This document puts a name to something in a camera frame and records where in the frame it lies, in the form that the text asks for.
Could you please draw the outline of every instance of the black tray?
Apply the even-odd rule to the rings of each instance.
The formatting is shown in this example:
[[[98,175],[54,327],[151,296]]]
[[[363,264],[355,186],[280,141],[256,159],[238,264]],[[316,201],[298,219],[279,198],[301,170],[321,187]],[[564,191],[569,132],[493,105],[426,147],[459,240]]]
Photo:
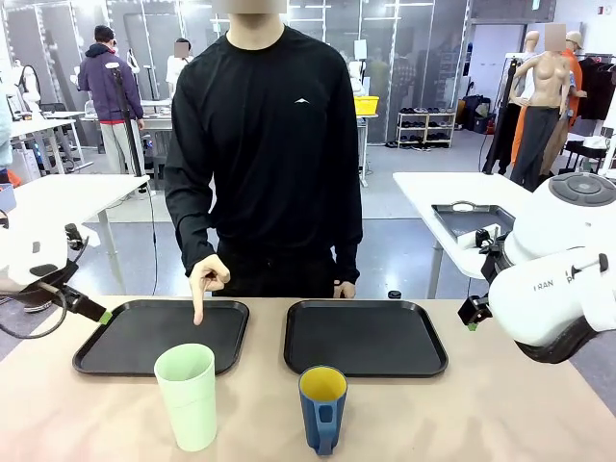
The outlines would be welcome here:
[[[193,302],[135,300],[114,309],[73,357],[73,367],[92,375],[153,377],[154,363],[172,347],[203,344],[216,356],[216,374],[237,362],[248,308],[229,300],[206,301],[205,320],[193,324]]]
[[[454,210],[455,206],[462,204],[471,206],[472,210]],[[491,224],[497,224],[500,235],[503,235],[513,231],[516,220],[498,205],[475,205],[464,200],[449,205],[433,205],[432,209],[454,239]]]
[[[285,362],[349,377],[431,377],[448,357],[427,312],[407,301],[302,301],[287,314]]]

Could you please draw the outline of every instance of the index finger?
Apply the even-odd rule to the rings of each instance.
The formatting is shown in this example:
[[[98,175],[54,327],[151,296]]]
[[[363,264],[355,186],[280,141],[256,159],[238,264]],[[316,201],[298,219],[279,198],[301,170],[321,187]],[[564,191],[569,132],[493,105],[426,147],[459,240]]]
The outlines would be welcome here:
[[[200,281],[191,281],[192,290],[192,307],[194,308],[194,319],[192,322],[194,325],[200,325],[203,322],[203,294],[205,292],[205,285]]]

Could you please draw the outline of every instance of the mug handle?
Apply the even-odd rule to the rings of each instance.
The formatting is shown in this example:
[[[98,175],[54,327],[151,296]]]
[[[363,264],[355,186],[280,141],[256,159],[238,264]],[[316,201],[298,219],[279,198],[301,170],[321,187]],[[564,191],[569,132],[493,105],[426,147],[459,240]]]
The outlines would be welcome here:
[[[322,407],[331,408],[331,422],[321,420]],[[336,436],[338,405],[336,402],[328,404],[316,404],[315,414],[317,418],[317,432],[319,433],[319,455],[331,455],[334,452],[333,444]]]

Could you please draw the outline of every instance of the beige cap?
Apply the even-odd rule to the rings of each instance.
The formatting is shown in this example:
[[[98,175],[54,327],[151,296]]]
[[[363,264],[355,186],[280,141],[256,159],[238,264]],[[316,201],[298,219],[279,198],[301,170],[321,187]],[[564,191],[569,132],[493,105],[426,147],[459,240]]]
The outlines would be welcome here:
[[[567,33],[567,41],[572,41],[573,43],[575,43],[580,49],[581,49],[581,45],[582,45],[582,39],[581,39],[581,33],[578,31],[573,31],[573,32],[569,32]]]

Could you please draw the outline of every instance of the yellow bin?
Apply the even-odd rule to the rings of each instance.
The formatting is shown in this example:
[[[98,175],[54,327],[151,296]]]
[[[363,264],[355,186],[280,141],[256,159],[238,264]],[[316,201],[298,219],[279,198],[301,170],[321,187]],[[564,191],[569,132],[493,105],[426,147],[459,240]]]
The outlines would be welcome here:
[[[378,96],[355,96],[355,112],[359,116],[374,116],[378,106]]]

